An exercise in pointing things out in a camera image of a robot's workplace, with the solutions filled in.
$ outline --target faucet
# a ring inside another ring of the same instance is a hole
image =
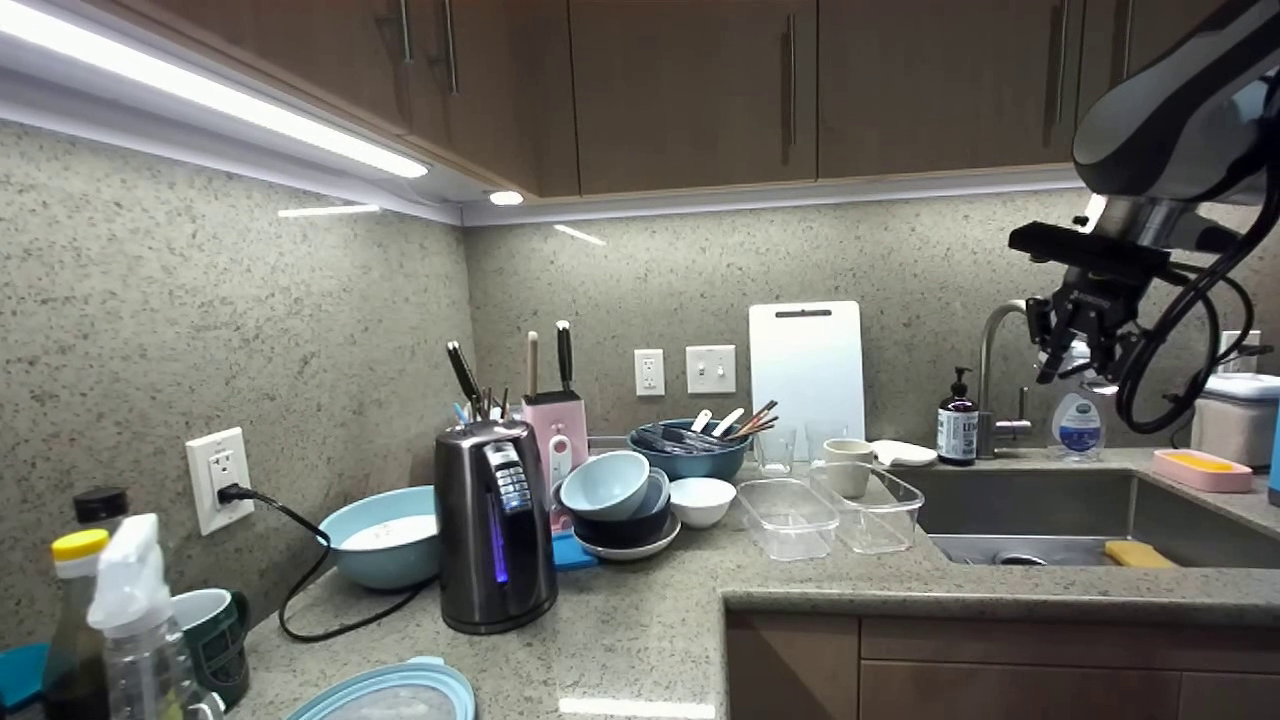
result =
[[[977,413],[980,413],[977,444],[980,444],[980,454],[996,452],[996,433],[1009,433],[1014,444],[1017,444],[1017,436],[1029,436],[1038,427],[1029,418],[1029,387],[1020,387],[1020,397],[1017,397],[1017,414],[996,414],[992,413],[992,350],[996,350],[996,331],[1000,331],[1006,317],[1029,317],[1029,300],[1009,300],[1009,303],[992,306],[992,317],[986,322],[986,343],[977,350],[977,375],[980,375],[980,387],[977,387]]]

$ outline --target wall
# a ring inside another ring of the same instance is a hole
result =
[[[242,422],[252,481],[322,520],[426,481],[474,338],[454,227],[276,219],[314,196],[0,123],[0,647],[53,629],[74,492],[161,510],[171,586],[259,610],[316,555],[259,508],[195,531],[185,439]]]
[[[934,408],[956,363],[977,363],[986,317],[1014,297],[1043,297],[1060,267],[1038,267],[1009,250],[1009,232],[1029,219],[1069,222],[1084,193],[901,201],[735,216],[606,219],[577,222],[606,239],[581,242],[554,227],[468,232],[477,343],[495,387],[523,387],[523,331],[554,337],[555,317],[577,328],[577,387],[589,397],[592,436],[620,436],[642,418],[728,413],[750,403],[750,303],[770,300],[861,300],[870,436],[934,444]],[[1239,273],[1275,337],[1275,263],[1263,242]],[[1033,354],[1020,321],[1000,328],[992,408],[1017,413],[1017,387],[1033,382]],[[683,343],[735,343],[740,391],[683,397]],[[1193,369],[1205,343],[1205,317],[1190,317],[1173,363]],[[669,397],[633,397],[633,346],[663,346]],[[1050,444],[1050,414],[1064,387],[1033,387],[1033,444]],[[1111,444],[1166,444],[1132,436],[1118,418]]]

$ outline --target white cutting board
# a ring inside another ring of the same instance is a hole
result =
[[[754,303],[754,408],[775,398],[798,433],[835,418],[870,436],[857,300]]]

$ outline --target yellow bottle cap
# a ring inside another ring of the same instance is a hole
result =
[[[74,562],[86,555],[99,555],[107,548],[114,531],[105,527],[86,527],[86,531],[68,531],[60,540],[50,545],[53,562]]]

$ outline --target granite countertop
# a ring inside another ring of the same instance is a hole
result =
[[[1140,469],[1146,454],[1107,452],[1097,469]],[[1280,534],[1280,508],[1262,488],[1230,498],[1183,494]],[[460,668],[490,720],[635,715],[630,704],[669,715],[728,715],[723,608],[1280,624],[1280,573],[972,569],[947,562],[922,527],[911,531],[907,550],[857,555],[835,545],[831,555],[775,562],[764,561],[732,510],[707,531],[683,527],[657,561],[562,577],[555,608],[506,636],[446,629],[437,586],[404,610],[329,644],[291,644],[267,617],[250,631],[252,693],[233,715],[289,715],[329,682],[404,656],[446,656]],[[324,577],[297,598],[291,624],[322,631],[379,605],[389,598]]]

